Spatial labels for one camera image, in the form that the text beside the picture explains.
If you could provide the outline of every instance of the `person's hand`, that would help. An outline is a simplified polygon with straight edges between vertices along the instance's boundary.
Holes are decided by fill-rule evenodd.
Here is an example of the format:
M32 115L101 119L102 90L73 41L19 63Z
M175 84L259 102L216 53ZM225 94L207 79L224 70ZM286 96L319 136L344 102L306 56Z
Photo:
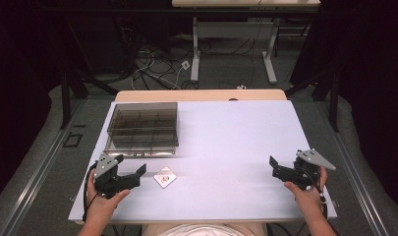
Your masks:
M101 235L118 203L130 194L129 190L118 193L110 200L104 199L97 194L93 184L94 170L91 170L87 182L87 203L89 208L86 213L85 226L79 235Z
M324 185L327 181L326 169L320 167L320 183L319 188L323 192ZM312 215L321 214L321 201L318 190L312 186L309 190L301 190L292 182L285 182L284 186L287 187L296 198L297 206L304 215L305 219Z
M326 169L320 167L319 188L323 192L324 185L327 181ZM324 218L321 212L321 201L318 190L312 186L309 190L301 190L292 182L285 182L284 186L289 189L296 198L297 206L302 212L312 236L336 235L330 224Z

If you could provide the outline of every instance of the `table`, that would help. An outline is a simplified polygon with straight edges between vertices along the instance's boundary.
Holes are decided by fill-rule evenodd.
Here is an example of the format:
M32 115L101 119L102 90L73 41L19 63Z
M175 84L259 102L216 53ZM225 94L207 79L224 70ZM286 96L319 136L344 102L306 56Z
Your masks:
M185 8L293 8L304 11L308 8L316 8L319 0L173 0L173 7ZM199 80L199 37L230 37L230 38L260 38L268 39L268 47L262 52L262 59L265 66L268 80L276 84L277 80L272 67L271 56L278 32L279 19L272 19L271 23L200 23L193 18L193 64L191 80ZM263 30L269 31L267 35L260 33Z
M292 167L310 148L291 101L278 89L122 91L112 102L88 166L104 150L113 108L121 102L178 101L180 145L169 158L125 159L119 175L146 163L141 186L117 207L111 223L207 223L301 220L294 196L272 177L269 156ZM153 175L177 179L162 189ZM329 202L329 217L336 211ZM82 223L83 183L69 220Z

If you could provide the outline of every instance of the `gray carpet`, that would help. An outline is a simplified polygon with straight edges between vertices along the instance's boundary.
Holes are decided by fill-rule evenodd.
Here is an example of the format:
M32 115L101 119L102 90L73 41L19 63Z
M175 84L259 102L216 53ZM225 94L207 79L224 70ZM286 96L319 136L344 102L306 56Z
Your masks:
M243 40L214 40L211 42L212 51L233 51L241 45ZM278 79L278 84L273 86L267 82L263 63L260 60L260 51L264 46L259 42L255 51L247 55L211 55L202 54L199 71L200 89L234 89L239 84L245 84L249 89L287 89L288 78L298 56L301 46L300 40L284 39L281 43L278 58L273 61L273 66ZM189 42L178 43L174 47L174 55L182 55L189 48ZM167 80L175 83L177 71L182 61L175 61L173 67L176 73L166 76ZM165 71L166 64L162 61L155 62L155 70ZM189 78L189 71L182 71L178 85ZM150 89L164 89L152 80L146 81ZM133 83L135 89L145 89L141 79ZM131 78L111 84L116 89L132 89ZM10 232L11 235L76 235L81 226L67 220L73 202L70 198L77 192L85 175L85 169L92 150L95 146L98 134L103 124L110 102L114 99L99 88L87 85L90 97L87 100L75 100L74 120L69 128L61 133L61 93L56 88L50 93L53 99L51 113L40 132L37 140L25 157L16 175L12 178L5 191L0 196L0 235ZM349 153L351 162L356 166L362 183L368 190L368 194L374 203L377 214L380 216L386 235L398 235L398 206L395 205L382 190L374 174L370 171L359 148L356 129L351 118L351 107L344 99L339 100L338 135L330 131L330 126L325 121L326 102L313 102L310 94L313 88L306 88L292 97L290 100L296 108L309 144L337 166L336 171L329 171L327 188L334 201L340 205L336 210L338 217L330 220L340 235L385 235L376 233L374 222L371 222L362 204L360 196L353 181L348 177L351 172L347 169L347 163L342 153ZM65 137L71 132L73 135L81 135L81 141L77 147L62 147ZM59 148L52 150L53 144L60 140ZM52 158L53 164L48 166L48 171L41 179L41 185L36 191L36 196L31 199L28 207L17 206L21 193L29 186L29 180L46 158ZM20 208L23 213L15 213ZM6 223L8 219L15 219L15 223ZM293 235L297 233L302 222L284 223ZM125 230L125 235L137 235L139 228L136 226L118 225L116 228L120 234ZM285 235L279 228L275 228L275 235ZM105 235L115 235L112 226L108 226Z

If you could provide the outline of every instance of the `black cable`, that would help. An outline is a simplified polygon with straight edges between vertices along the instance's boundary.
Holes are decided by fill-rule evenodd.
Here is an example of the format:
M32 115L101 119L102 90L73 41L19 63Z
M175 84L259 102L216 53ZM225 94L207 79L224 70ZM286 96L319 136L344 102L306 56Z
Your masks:
M87 205L87 184L88 184L88 177L90 176L91 170L93 170L97 166L97 161L88 169L87 174L85 175L85 188L83 191L83 208L85 209L85 214L83 214L83 221L85 222L85 219L87 217L87 211L88 208L90 207L91 203L93 202L94 198L97 197L97 195L94 196L94 198L91 199L90 203Z
M288 236L293 236L290 231L288 231L288 229L286 229L283 225L279 224L279 223L274 223L274 225L280 227Z
M205 55L234 55L237 51L239 51L242 47L245 46L245 44L247 44L247 42L250 41L250 38L248 38L244 43L242 43L238 48L236 48L234 51L232 52L203 52L202 54Z
M235 55L246 55L246 54L248 54L248 52L250 52L251 50L254 50L255 43L256 43L256 40L253 39L252 45L251 45L251 47L248 49L248 51L241 52L241 53L236 53Z
M166 84L164 84L163 81L160 80L160 78L156 78L156 77L154 77L153 75L150 75L150 74L148 74L148 73L146 73L146 72L143 72L143 71L141 71L141 73L144 73L146 76L148 76L148 77L150 77L151 79L153 79L155 82L157 82L157 83L158 83L159 85L161 85L163 88L165 88L165 89L172 89L172 88L168 87Z
M186 48L183 48L183 47L180 47L180 48L182 48L183 50L186 50L187 51L187 53L186 54L184 54L184 55L182 55L180 58L170 58L170 57L167 57L167 56L163 56L163 55L158 55L158 56L155 56L155 58L165 58L167 61L170 61L170 62L175 62L175 61L181 61L182 59L184 59L184 58L186 58L193 50L192 50L192 48L193 48L193 45L190 45L189 46L189 49L186 49Z
M303 224L302 224L302 226L300 226L299 231L297 231L296 236L299 236L299 235L300 235L300 233L303 231L303 229L304 229L305 226L306 226L306 222L304 221Z
M180 85L180 89L187 89L188 86L193 86L195 89L199 89L199 82L192 81L192 80L186 80Z
M272 231L271 225L268 224L268 223L266 223L265 225L266 225L266 234L267 234L268 236L273 236L273 235L274 235L274 232Z
M203 43L207 43L207 44L208 44L208 48L202 49L201 46L202 46ZM202 39L202 38L199 38L199 51L200 51L200 52L210 51L211 48L212 48L212 46L211 46L211 42L210 42L209 39Z
M181 49L183 49L183 50L186 51L186 53L183 54L181 57L179 57L179 58L169 58L169 57L166 57L166 56L163 56L163 55L159 55L159 56L160 56L160 57L164 57L164 58L166 58L167 60L172 61L172 62L175 62L175 61L179 62L179 61L185 59L190 53L193 52L193 44L192 44L192 43L189 43L189 48L188 48L188 49L186 49L186 48L184 48L184 47L181 47L180 44L179 44L179 45L174 45L174 47L178 47L178 48L181 48Z
M141 72L144 72L144 70L147 70L147 69L154 63L154 60L151 60L151 58L154 59L153 56L152 56L152 57L146 58L146 62L144 62L144 64L147 63L147 66L146 66L146 67L140 68L137 64L135 64L134 67L136 68L136 70L134 71L133 76L135 76L137 72L140 72L140 74L141 74ZM140 76L133 77L133 78L132 78L132 81L136 81L139 77L140 77Z
M309 177L309 179L312 181L313 185L315 186L315 188L318 191L318 194L320 195L320 201L321 201L321 208L322 208L322 213L324 218L326 218L327 223L330 225L331 229L336 233L336 235L339 235L339 233L336 231L336 229L333 227L333 225L331 225L330 221L327 220L327 216L328 216L328 212L327 212L327 203L326 203L326 197L324 196L324 193L322 192L322 190L319 188L319 186L317 185L317 183L314 181L314 179L312 178L312 176L309 175L309 173L307 173L307 171L302 168L302 170L305 172L305 174Z
M126 225L123 227L122 236L125 236L125 231L126 231Z
M154 57L154 60L155 60L155 64L160 64L159 60L157 60L157 57ZM153 70L150 68L150 66L148 66L146 69L149 70L150 72L152 72L153 74L166 74L166 75L167 75L170 71L172 71L172 73L175 72L175 70L174 70L174 68L173 68L173 63L172 63L172 61L169 61L169 63L167 63L166 61L162 60L162 63L167 64L167 66L168 66L168 69L167 69L167 70L162 71L162 72L157 72L157 71L153 71Z
M137 60L139 60L139 61L140 61L141 63L143 63L143 64L148 63L149 60L150 60L150 58L152 58L152 57L150 57L150 56L143 56L143 55L140 56L139 54L138 54L138 56L137 56Z
M119 232L118 232L118 229L116 228L116 225L113 224L113 225L112 225L112 228L113 228L113 231L115 231L115 235L116 235L116 236L120 236L120 235L119 235Z
M128 77L131 76L132 73L132 69L129 71L125 71L123 72L120 76L118 76L117 78L113 78L113 79L107 79L107 80L100 80L105 84L113 84L113 83L117 83L117 82L121 82L124 81L126 79L128 79Z
M149 89L149 86L147 85L147 83L146 83L146 81L145 81L145 78L143 77L143 74L142 74L142 73L141 73L141 79L142 79L142 81L143 81L143 84L146 86L146 89L150 90L150 89Z
M251 82L248 84L248 88L250 88L253 84L254 84L254 76L255 76L255 63L254 63L254 55L255 55L255 44L257 39L259 38L259 34L260 34L260 29L262 28L262 22L260 21L259 23L259 28L257 29L257 34L256 34L256 38L254 38L254 44L252 45L251 49L252 49L252 57L251 57L251 61L252 61L252 75L251 75Z

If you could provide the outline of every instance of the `desk leg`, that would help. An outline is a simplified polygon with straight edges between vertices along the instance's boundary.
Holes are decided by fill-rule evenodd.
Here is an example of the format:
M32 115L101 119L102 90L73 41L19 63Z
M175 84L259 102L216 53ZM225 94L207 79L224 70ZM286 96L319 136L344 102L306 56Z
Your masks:
M191 80L199 80L199 36L198 19L196 17L193 18L193 65Z
M274 48L276 34L278 32L278 25L279 25L279 18L274 19L274 24L272 26L271 34L269 37L268 50L262 52L263 63L265 64L265 70L266 74L268 75L268 80L270 84L277 83L274 68L272 67L271 56Z

